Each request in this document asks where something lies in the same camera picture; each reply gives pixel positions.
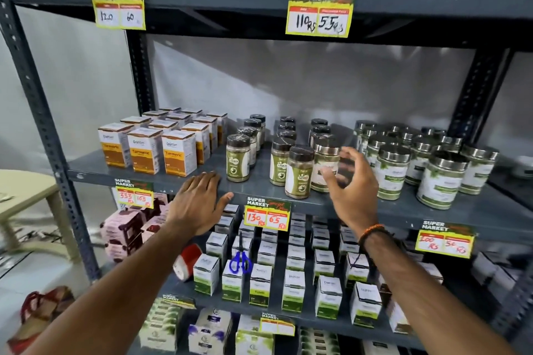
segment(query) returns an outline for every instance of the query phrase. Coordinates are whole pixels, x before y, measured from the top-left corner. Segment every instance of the plastic jar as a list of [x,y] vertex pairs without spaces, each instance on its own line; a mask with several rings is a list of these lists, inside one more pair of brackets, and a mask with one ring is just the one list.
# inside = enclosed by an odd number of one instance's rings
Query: plastic jar
[[374,121],[368,121],[368,120],[359,120],[356,121],[356,126],[353,128],[353,137],[355,138],[356,142],[356,150],[359,150],[359,146],[361,145],[361,134],[363,133],[363,128],[365,126],[372,128],[374,125],[377,125]]
[[290,148],[287,160],[285,194],[294,199],[309,197],[315,152],[309,146],[297,144]]
[[461,186],[469,160],[450,151],[436,151],[424,170],[416,198],[435,209],[450,209]]
[[335,135],[321,135],[315,138],[313,150],[315,151],[315,163],[311,175],[311,189],[319,192],[329,192],[320,169],[324,166],[331,168],[333,174],[338,172],[338,164],[341,161],[341,144]]
[[378,198],[395,201],[400,197],[410,159],[411,151],[403,146],[384,144],[379,149],[374,169]]
[[292,131],[290,129],[278,129],[276,136],[279,138],[290,138],[296,141],[297,133],[296,131]]
[[463,194],[478,195],[487,182],[496,164],[499,150],[487,146],[465,144],[461,155],[470,160],[459,191]]
[[265,135],[267,130],[267,117],[265,117],[263,114],[252,114],[250,115],[250,118],[255,118],[256,120],[261,120],[261,136],[260,136],[260,145],[261,147],[265,144]]
[[463,138],[452,138],[451,136],[443,136],[440,139],[440,150],[459,153],[462,144]]
[[398,138],[401,139],[401,145],[403,147],[410,147],[411,144],[413,143],[413,139],[421,135],[422,135],[422,131],[420,129],[409,127],[409,128],[400,130],[398,134]]
[[399,146],[400,140],[398,138],[393,138],[392,136],[383,136],[383,135],[373,135],[368,140],[367,151],[364,154],[367,162],[370,164],[372,169],[376,167],[376,158],[379,153],[379,148],[384,144],[391,144],[393,146]]
[[[263,123],[261,120],[258,120],[257,118],[246,118],[244,121],[244,126],[251,126],[252,128],[257,129],[257,140],[260,141],[261,138],[263,138]],[[259,151],[261,150],[261,144],[257,144],[257,154],[259,154]]]
[[270,182],[276,186],[285,185],[289,150],[296,144],[294,139],[274,138],[270,151]]
[[418,136],[413,139],[413,143],[410,146],[411,161],[405,176],[406,183],[412,186],[420,184],[424,170],[428,165],[428,160],[433,152],[439,148],[439,141],[432,136]]
[[226,177],[232,182],[250,178],[250,137],[243,133],[229,135],[226,142]]
[[250,138],[250,168],[252,168],[257,160],[257,128],[241,126],[237,128],[237,133],[242,133]]
[[309,131],[309,140],[308,140],[309,146],[313,147],[313,144],[315,143],[315,138],[317,137],[317,135],[325,135],[327,133],[331,133],[331,127],[329,125],[312,126]]

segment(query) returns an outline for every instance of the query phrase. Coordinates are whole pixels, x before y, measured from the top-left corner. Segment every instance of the supermarket price sign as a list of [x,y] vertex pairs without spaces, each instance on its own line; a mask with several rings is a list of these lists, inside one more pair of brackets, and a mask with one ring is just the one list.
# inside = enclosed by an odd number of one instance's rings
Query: supermarket price sign
[[144,0],[92,0],[97,27],[146,30]]
[[259,320],[259,331],[279,335],[289,335],[294,337],[296,327],[294,322],[288,317],[278,317],[276,315],[263,312]]
[[289,0],[285,34],[347,38],[354,0]]
[[266,229],[288,231],[290,202],[247,196],[244,207],[244,224]]
[[154,208],[154,184],[115,178],[117,201],[119,204]]
[[423,220],[415,250],[470,258],[476,233],[470,226]]

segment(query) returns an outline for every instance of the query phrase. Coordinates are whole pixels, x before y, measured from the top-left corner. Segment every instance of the skin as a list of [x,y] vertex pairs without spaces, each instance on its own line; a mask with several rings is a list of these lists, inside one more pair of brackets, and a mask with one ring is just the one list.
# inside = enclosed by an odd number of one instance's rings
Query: skin
[[[323,169],[337,215],[357,236],[377,223],[377,181],[364,157],[343,148],[355,172],[344,189]],[[57,318],[26,355],[125,354],[150,311],[172,264],[191,237],[210,230],[233,197],[217,203],[214,173],[192,177],[170,204],[165,225],[131,257]],[[372,234],[364,248],[387,281],[394,299],[430,355],[511,355],[510,345],[470,312],[383,233]]]

